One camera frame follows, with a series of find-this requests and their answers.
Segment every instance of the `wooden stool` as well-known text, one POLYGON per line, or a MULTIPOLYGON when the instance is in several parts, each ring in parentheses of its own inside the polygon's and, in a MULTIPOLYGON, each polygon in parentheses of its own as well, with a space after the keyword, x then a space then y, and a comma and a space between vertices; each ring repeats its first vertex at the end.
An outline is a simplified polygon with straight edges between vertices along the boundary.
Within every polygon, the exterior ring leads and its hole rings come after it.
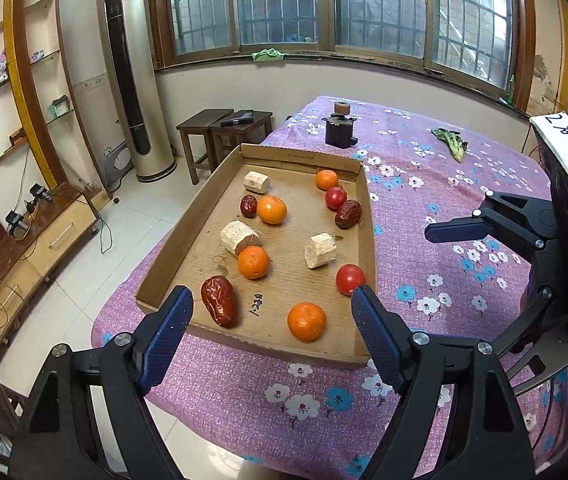
MULTIPOLYGON (((239 110, 234 114, 225 117, 224 120, 241 117, 248 110, 239 110)), ((252 123, 237 124, 237 126, 222 126, 221 121, 216 121, 210 125, 210 133, 213 136, 215 144, 215 156, 217 163, 221 164, 222 160, 226 158, 234 148, 239 146, 242 142, 250 142, 252 144, 259 144, 273 131, 271 116, 273 112, 253 112, 254 121, 252 123), (264 127, 263 136, 254 136, 253 133, 257 132, 261 127, 264 127), (228 145, 224 144, 224 137, 229 139, 228 145)))
POLYGON ((186 155, 186 164, 189 167, 190 180, 193 185, 199 183, 197 170, 206 170, 212 173, 219 164, 215 156, 215 146, 209 131, 209 126, 215 121, 221 120, 232 113, 232 108, 206 108, 206 110, 200 111, 200 113, 193 115, 190 119, 186 119, 177 126, 179 136, 181 137, 181 145, 184 147, 184 155, 186 155), (189 136, 191 135, 204 136, 206 153, 197 160, 193 158, 193 150, 190 148, 189 136), (208 163, 203 164, 206 158, 208 159, 208 163))

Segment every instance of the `window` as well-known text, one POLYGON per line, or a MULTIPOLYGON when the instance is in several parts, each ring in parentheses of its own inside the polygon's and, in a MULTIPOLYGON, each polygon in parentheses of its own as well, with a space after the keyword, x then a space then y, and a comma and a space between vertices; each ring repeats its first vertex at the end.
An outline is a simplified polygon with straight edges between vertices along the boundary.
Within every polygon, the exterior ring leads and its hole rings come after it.
POLYGON ((173 63, 264 46, 371 54, 372 62, 384 58, 441 73, 493 96, 506 93, 515 72, 514 23, 523 9, 522 0, 517 9, 512 0, 167 1, 173 34, 157 36, 170 39, 170 47, 164 47, 166 40, 161 47, 173 53, 173 63))

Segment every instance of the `drawer handle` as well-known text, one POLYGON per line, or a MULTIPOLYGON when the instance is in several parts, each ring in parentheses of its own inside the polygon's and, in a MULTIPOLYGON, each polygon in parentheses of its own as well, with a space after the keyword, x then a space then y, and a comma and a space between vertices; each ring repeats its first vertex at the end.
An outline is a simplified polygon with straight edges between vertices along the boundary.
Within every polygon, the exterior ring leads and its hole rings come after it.
POLYGON ((70 224, 67 228, 67 230, 65 230, 62 234, 59 235, 59 238, 57 238, 57 240, 55 240, 52 244, 50 244, 48 246, 49 249, 54 249, 55 245, 57 245, 59 243, 59 240, 61 240, 62 238, 64 238, 64 236, 68 233, 68 231, 70 231, 73 227, 75 226, 75 222, 73 222, 72 224, 70 224))
POLYGON ((1 306, 2 307, 6 307, 6 305, 8 304, 8 302, 10 301, 10 298, 12 298, 12 295, 15 294, 17 292, 17 286, 15 286, 15 288, 12 288, 11 286, 9 287, 9 289, 11 290, 11 293, 8 295, 8 297, 6 298, 6 301, 4 301, 1 306))

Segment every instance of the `bed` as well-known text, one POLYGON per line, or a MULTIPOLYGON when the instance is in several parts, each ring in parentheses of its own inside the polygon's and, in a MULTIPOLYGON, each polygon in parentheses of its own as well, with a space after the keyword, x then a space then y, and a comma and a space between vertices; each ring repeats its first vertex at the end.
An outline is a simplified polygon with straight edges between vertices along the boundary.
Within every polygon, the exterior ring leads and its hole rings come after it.
MULTIPOLYGON (((531 159, 481 135, 387 106, 350 101, 356 146, 323 142, 323 117, 334 102, 322 96, 287 119, 264 144, 336 153, 361 160, 375 223, 377 293, 409 327, 491 340, 520 311, 529 265, 490 237, 430 244, 429 222, 467 216, 488 189, 549 198, 549 182, 531 159), (461 163, 431 133, 462 132, 461 163)), ((134 294, 160 242, 106 302, 92 329, 98 347, 142 319, 134 294)), ((513 361, 513 356, 506 360, 513 361)), ((358 370, 285 362, 186 335, 163 383, 147 399, 200 436, 251 462, 307 478, 352 478, 366 467, 398 396, 372 361, 358 370)), ((429 443, 417 474, 437 460, 452 400, 443 386, 429 443)), ((538 468, 568 446, 568 368, 519 397, 538 468), (541 434, 546 412, 552 406, 541 434)))

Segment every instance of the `box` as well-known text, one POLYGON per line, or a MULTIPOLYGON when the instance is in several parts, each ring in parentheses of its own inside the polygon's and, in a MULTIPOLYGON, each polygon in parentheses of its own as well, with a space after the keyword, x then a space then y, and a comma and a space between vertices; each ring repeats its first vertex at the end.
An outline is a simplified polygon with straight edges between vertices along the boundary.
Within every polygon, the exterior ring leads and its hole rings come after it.
POLYGON ((188 332, 199 337, 259 354, 315 365, 355 368, 369 355, 350 310, 350 298, 337 291, 335 274, 343 264, 357 264, 375 290, 375 242, 366 176, 358 160, 324 153, 243 144, 208 179, 170 234, 136 295, 145 312, 156 311, 176 285, 193 293, 194 312, 188 332), (349 198, 361 203, 361 221, 342 230, 335 212, 315 186, 315 174, 330 168, 349 198), (249 171, 270 177, 267 194, 280 197, 288 215, 280 226, 259 217, 244 218, 241 198, 249 194, 243 178, 249 171), (248 280, 237 269, 237 258, 222 245, 220 232, 233 220, 258 231, 271 259, 269 273, 248 280), (307 238, 328 232, 336 238, 337 258, 308 269, 304 259, 307 238), (233 284, 240 309, 240 323, 232 329, 218 326, 201 299, 202 283, 216 274, 233 284), (260 298, 261 305, 254 305, 260 298), (327 316, 323 335, 310 343, 296 339, 286 317, 296 303, 320 305, 327 316))

